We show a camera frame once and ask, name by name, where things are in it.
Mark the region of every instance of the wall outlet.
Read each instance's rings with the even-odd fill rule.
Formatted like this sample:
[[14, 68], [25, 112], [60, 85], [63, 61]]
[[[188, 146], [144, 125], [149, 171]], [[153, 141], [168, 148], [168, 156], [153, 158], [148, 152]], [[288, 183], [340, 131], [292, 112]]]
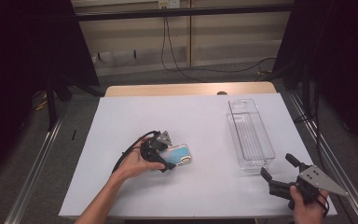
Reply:
[[168, 8], [180, 8], [180, 0], [170, 0]]
[[169, 4], [170, 3], [168, 0], [160, 0], [160, 1], [158, 1], [158, 8], [159, 9], [168, 8]]

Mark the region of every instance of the wall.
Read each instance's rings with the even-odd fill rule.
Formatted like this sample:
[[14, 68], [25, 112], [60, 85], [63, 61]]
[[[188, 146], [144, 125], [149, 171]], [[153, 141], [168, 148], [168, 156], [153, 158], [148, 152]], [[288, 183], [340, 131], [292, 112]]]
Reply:
[[[290, 4], [293, 0], [182, 0], [181, 7]], [[157, 9], [158, 1], [73, 1], [76, 13]], [[168, 18], [172, 45], [187, 65], [259, 61], [276, 56], [289, 12]], [[162, 18], [80, 23], [90, 53], [161, 49]]]

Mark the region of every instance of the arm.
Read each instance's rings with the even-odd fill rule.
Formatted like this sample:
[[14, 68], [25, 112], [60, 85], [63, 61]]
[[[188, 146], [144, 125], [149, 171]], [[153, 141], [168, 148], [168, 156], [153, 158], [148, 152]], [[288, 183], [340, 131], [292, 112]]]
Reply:
[[135, 177], [145, 170], [164, 168], [162, 163], [145, 161], [141, 157], [140, 145], [141, 142], [135, 146], [135, 149], [126, 157], [120, 167], [110, 175], [101, 191], [77, 219], [76, 224], [104, 223], [118, 190], [127, 179]]

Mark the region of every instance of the wrist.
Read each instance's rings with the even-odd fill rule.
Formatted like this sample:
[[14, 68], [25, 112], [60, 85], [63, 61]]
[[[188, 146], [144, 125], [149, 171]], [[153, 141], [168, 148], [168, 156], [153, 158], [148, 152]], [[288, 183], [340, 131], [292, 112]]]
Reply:
[[125, 172], [123, 172], [121, 169], [117, 169], [110, 175], [109, 182], [118, 183], [121, 185], [127, 179], [129, 179], [129, 178], [126, 176]]

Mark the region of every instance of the plastic organizer tray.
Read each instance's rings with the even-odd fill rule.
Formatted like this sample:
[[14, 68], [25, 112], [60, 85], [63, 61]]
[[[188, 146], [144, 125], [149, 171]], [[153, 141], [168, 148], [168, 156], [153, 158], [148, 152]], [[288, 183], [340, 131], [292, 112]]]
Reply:
[[241, 170], [268, 168], [275, 153], [255, 101], [229, 101], [227, 119]]

